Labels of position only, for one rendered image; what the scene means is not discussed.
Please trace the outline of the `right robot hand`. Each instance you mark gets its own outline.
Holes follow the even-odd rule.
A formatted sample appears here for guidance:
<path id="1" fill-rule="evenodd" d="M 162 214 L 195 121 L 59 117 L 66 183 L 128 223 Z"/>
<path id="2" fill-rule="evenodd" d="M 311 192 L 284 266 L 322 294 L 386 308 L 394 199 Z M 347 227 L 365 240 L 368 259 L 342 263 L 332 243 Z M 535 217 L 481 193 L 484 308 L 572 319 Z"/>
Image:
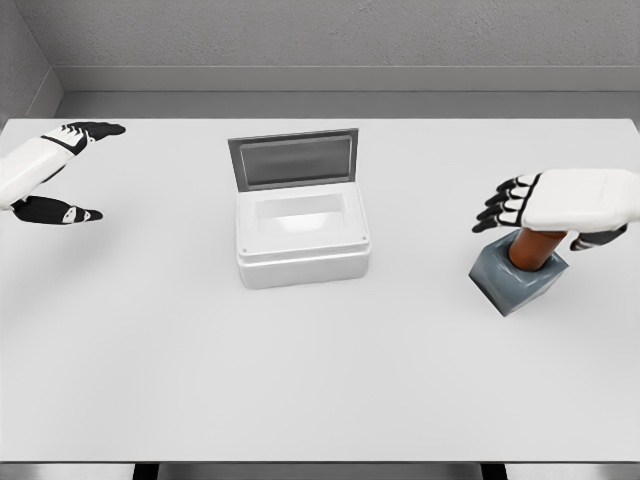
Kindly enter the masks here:
<path id="1" fill-rule="evenodd" d="M 576 232 L 572 251 L 606 245 L 640 223 L 640 172 L 550 169 L 508 179 L 476 216 L 474 233 L 497 227 Z"/>

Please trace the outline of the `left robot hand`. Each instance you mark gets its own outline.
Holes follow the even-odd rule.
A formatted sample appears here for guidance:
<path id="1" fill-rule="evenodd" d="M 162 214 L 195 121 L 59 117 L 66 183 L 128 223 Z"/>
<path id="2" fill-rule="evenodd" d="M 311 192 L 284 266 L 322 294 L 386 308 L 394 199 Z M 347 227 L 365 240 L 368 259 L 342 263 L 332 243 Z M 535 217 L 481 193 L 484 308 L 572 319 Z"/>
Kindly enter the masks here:
<path id="1" fill-rule="evenodd" d="M 103 214 L 62 200 L 35 196 L 33 191 L 59 174 L 89 145 L 119 136 L 126 127 L 110 122 L 76 121 L 31 138 L 0 157 L 0 211 L 44 225 L 99 221 Z"/>

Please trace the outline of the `grey hinged box lid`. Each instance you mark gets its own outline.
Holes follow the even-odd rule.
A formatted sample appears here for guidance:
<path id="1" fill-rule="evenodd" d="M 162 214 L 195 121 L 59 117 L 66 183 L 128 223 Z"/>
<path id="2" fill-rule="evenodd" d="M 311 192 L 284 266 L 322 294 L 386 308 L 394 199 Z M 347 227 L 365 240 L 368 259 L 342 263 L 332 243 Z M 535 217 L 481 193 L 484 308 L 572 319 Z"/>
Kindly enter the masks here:
<path id="1" fill-rule="evenodd" d="M 228 141 L 237 189 L 253 192 L 356 179 L 357 128 Z"/>

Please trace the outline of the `white box with base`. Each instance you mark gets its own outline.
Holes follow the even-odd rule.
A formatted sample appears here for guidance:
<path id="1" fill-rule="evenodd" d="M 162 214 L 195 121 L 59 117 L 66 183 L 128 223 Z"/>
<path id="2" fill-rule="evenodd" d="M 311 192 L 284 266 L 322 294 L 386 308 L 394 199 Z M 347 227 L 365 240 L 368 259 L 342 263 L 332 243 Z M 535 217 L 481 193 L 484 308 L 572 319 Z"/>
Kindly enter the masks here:
<path id="1" fill-rule="evenodd" d="M 249 289 L 362 278 L 371 253 L 355 182 L 236 196 L 236 259 Z"/>

